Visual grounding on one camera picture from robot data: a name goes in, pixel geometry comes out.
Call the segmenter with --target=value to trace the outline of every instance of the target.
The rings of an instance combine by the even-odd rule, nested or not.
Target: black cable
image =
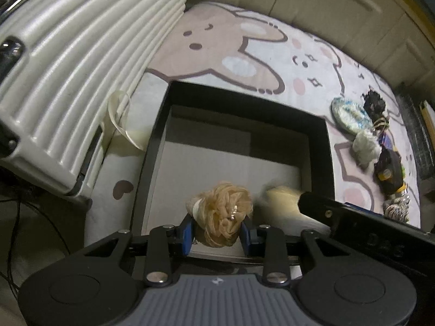
[[[14,277],[12,276],[12,250],[14,249],[15,240],[18,235],[18,226],[20,224],[20,213],[21,213],[21,200],[17,199],[17,215],[15,217],[14,227],[12,228],[12,234],[10,237],[10,246],[7,253],[7,278],[10,291],[15,299],[18,300],[18,290],[15,288]]]
[[[24,201],[23,202],[27,207],[31,208],[32,210],[36,211],[37,213],[39,213],[41,216],[43,216],[47,221],[49,221],[49,223],[51,224],[51,226],[53,227],[53,229],[56,231],[56,234],[59,236],[60,240],[62,241],[62,243],[65,246],[66,251],[68,252],[69,255],[71,255],[71,251],[68,248],[67,242],[65,241],[64,237],[62,237],[62,234],[60,234],[59,230],[57,229],[57,227],[55,226],[55,224],[53,223],[53,221],[44,213],[42,212],[39,208],[37,208],[35,205],[31,204],[30,202]]]
[[[2,277],[2,278],[4,278],[5,280],[6,280],[6,282],[9,284],[9,283],[11,283],[13,286],[14,286],[14,288],[15,289],[17,289],[17,290],[19,290],[20,289],[20,287],[19,286],[17,286],[14,282],[12,282],[3,272],[1,272],[0,271],[0,276]]]

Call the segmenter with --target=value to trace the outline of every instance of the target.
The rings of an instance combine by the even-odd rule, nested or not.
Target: floor
[[[0,200],[8,199],[0,195]],[[44,192],[34,202],[58,228],[71,252],[83,247],[86,213],[71,202]],[[0,203],[0,270],[7,271],[7,254],[17,214],[16,202]],[[65,256],[65,248],[49,222],[41,215],[21,205],[20,225],[13,250],[12,274],[20,285],[32,273]],[[18,304],[7,282],[0,278],[0,325],[25,325]]]

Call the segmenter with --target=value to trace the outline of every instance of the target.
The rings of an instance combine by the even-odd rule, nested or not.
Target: plastic bag
[[[252,214],[252,199],[244,187],[222,182],[192,197],[186,209],[200,227],[197,241],[211,247],[232,246],[242,221]]]
[[[118,116],[117,110],[126,102],[125,109],[122,115]],[[133,146],[141,151],[147,150],[148,141],[151,136],[151,128],[148,130],[138,131],[127,129],[128,111],[130,110],[130,96],[124,91],[114,91],[107,101],[107,112],[109,113],[110,120],[115,128],[123,135]]]
[[[360,166],[364,169],[371,161],[378,161],[382,148],[378,139],[368,130],[360,131],[353,141],[352,149],[357,155]]]
[[[331,111],[336,122],[347,132],[356,135],[361,130],[371,130],[373,124],[362,105],[341,97],[331,102]]]

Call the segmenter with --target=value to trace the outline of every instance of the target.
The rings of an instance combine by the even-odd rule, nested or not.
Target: gray textured grip handle
[[[284,290],[255,275],[182,275],[169,287],[149,289],[118,326],[318,326]]]

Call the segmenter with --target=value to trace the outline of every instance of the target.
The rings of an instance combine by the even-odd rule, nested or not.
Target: round black pad
[[[328,258],[297,286],[303,307],[320,323],[335,326],[397,326],[411,316],[416,291],[400,272],[365,258]]]
[[[18,304],[35,326],[97,326],[125,317],[133,308],[136,282],[116,263],[86,258],[58,262],[28,278]]]

